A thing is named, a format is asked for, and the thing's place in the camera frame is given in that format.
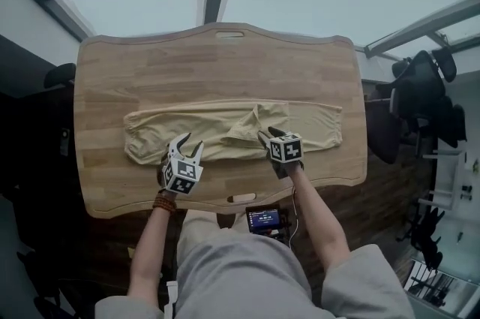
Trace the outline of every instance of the gray shirt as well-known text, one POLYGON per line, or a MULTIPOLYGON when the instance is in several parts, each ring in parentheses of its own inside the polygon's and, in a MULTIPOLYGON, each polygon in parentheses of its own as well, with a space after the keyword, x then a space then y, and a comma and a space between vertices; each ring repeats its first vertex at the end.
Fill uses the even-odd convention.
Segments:
MULTIPOLYGON (((178 269, 176 318, 346 317, 413 319, 406 294, 376 245, 352 252, 325 277, 322 308, 311 302, 302 267, 285 245, 237 233, 207 240, 178 269)), ((96 318, 162 318, 156 307, 127 296, 97 303, 96 318)))

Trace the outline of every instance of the folded yellow garment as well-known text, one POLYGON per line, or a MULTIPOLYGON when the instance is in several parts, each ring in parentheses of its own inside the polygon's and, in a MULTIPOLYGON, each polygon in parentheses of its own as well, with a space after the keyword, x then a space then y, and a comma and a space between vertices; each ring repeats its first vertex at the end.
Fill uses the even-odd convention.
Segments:
POLYGON ((159 164, 174 137, 191 132, 181 148, 189 155, 203 140, 202 161, 258 159, 265 151, 258 131, 269 126, 303 138, 304 151, 341 144, 341 107, 300 101, 228 100, 183 104, 129 113, 124 118, 125 152, 138 164, 159 164))

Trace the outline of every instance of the wooden tabletop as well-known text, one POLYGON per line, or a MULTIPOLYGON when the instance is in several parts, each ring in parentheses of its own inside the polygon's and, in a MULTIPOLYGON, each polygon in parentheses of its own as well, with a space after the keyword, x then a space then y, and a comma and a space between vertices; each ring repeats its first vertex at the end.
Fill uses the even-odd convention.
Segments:
MULTIPOLYGON (((124 153, 130 112, 226 99, 278 99, 343 108, 342 144, 309 152, 313 185, 356 185, 367 172, 365 109, 359 68, 347 38, 276 34, 246 24, 212 23, 147 38, 98 36, 80 46, 75 79, 76 158, 90 215, 112 218, 150 209, 155 168, 124 153)), ((179 208, 240 212, 228 196, 255 193, 251 205, 290 194, 264 160, 208 162, 198 189, 179 208)))

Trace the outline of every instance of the blue screen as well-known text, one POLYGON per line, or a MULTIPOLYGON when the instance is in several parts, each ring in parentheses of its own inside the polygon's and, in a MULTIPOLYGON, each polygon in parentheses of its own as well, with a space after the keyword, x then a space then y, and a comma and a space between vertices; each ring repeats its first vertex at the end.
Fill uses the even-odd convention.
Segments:
POLYGON ((250 226, 253 228, 261 228, 280 224, 280 216, 276 209, 268 209, 266 211, 249 212, 250 226))

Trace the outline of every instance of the brown bracelet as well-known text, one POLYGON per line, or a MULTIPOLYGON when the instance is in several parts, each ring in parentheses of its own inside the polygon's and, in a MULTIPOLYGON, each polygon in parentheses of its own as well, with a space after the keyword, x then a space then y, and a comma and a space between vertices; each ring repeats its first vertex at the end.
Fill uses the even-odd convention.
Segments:
POLYGON ((170 212, 170 214, 175 213, 177 210, 177 204, 174 200, 167 199, 165 196, 161 194, 162 190, 160 190, 155 197, 155 201, 153 202, 153 208, 162 208, 166 211, 170 212))

